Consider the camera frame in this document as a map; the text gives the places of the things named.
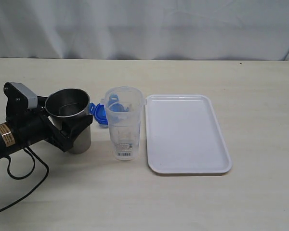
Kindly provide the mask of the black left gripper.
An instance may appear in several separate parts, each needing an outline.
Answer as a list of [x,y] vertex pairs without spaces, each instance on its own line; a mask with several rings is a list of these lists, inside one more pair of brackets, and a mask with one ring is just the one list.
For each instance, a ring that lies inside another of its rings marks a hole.
[[[10,84],[6,82],[3,92],[8,99]],[[20,110],[7,101],[6,124],[12,130],[15,144],[6,148],[7,153],[15,153],[25,147],[45,140],[66,152],[73,144],[91,142],[92,115],[66,118],[62,121],[61,131],[49,120],[45,109],[47,97],[37,96],[37,108]]]

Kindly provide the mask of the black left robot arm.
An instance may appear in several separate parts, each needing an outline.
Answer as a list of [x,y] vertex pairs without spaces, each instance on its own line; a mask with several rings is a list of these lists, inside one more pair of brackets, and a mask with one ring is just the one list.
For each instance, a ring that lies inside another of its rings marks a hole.
[[6,82],[6,121],[0,124],[0,159],[40,141],[81,154],[91,145],[90,97],[77,88],[36,95],[22,83]]

